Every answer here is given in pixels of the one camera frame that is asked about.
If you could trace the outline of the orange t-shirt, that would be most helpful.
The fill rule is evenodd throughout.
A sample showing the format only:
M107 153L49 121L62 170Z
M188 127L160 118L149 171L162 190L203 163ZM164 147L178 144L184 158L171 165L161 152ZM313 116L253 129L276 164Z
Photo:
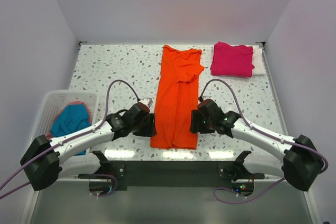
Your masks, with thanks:
M201 55L199 49L177 50L163 46L152 148L196 149L197 134L190 132L190 126L192 111L198 104L199 76L204 70Z

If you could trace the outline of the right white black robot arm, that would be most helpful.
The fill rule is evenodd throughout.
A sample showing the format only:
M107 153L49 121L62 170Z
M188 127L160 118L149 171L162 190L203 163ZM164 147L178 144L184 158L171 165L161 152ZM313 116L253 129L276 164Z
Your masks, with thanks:
M190 132L226 135L275 157L275 160L261 162L251 151L242 151L234 161L218 168L220 178L231 181L273 175L285 179L300 191L308 191L326 164L308 137L294 138L254 126L239 113L223 112L211 99L202 101L192 110Z

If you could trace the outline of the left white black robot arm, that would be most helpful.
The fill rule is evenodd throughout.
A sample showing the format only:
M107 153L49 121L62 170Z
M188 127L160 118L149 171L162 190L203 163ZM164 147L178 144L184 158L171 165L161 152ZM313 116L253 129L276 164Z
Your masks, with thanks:
M152 137L156 134L152 99L144 98L123 114L105 114L96 124L62 137L36 137L20 160L35 191L51 186L57 179L86 175L103 178L108 174L106 157L93 147L129 134Z

